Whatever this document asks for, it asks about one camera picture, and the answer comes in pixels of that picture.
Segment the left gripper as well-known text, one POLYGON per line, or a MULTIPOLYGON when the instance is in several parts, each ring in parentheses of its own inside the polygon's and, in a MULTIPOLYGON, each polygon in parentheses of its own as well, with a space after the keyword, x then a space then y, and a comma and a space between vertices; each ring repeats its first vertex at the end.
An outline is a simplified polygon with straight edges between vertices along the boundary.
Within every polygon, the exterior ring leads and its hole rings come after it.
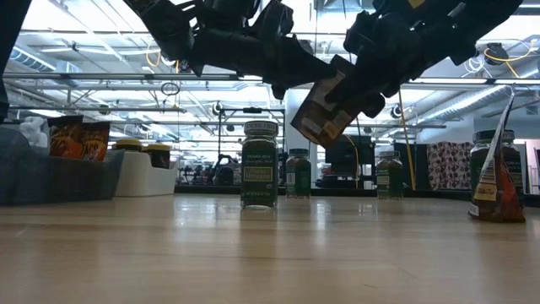
MULTIPOLYGON (((288 89, 283 68, 294 10, 277 0, 265 7, 254 0, 213 0, 203 1, 197 12, 201 29, 195 36, 192 64, 228 69, 240 77, 258 76, 282 100, 288 89)), ((309 40, 292 39, 301 70, 290 88, 336 76, 335 67, 316 57, 309 40)))

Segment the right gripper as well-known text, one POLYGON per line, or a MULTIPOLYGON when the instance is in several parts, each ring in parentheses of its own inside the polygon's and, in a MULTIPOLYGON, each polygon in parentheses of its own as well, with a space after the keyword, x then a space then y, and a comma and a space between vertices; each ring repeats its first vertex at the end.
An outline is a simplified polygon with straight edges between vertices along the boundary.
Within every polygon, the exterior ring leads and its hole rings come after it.
POLYGON ((343 43, 356 62, 338 69, 343 78, 327 93, 326 102, 354 106, 374 117, 402 84, 445 59, 457 64, 451 45, 457 38, 456 16, 452 12, 409 24, 399 13, 358 14, 343 43))

